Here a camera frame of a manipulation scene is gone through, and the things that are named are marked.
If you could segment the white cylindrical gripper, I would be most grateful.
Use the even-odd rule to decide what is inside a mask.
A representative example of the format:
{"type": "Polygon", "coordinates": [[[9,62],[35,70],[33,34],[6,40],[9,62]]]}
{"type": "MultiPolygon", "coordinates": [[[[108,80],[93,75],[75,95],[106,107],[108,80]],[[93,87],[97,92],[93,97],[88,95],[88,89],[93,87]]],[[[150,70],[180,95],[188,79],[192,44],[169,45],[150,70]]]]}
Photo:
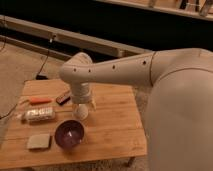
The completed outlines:
{"type": "Polygon", "coordinates": [[[89,103],[92,110],[96,110],[96,102],[92,99],[92,91],[89,83],[71,84],[71,99],[75,104],[89,103]]]}

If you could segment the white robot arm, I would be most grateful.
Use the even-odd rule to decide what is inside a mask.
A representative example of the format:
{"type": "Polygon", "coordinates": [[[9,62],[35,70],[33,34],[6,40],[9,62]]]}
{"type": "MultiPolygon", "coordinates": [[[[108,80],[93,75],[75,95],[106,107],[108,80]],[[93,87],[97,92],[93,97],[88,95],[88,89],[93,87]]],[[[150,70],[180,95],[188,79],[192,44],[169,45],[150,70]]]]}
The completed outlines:
{"type": "Polygon", "coordinates": [[[150,171],[213,171],[213,52],[152,51],[94,63],[83,52],[59,70],[75,104],[91,101],[91,83],[146,86],[150,171]]]}

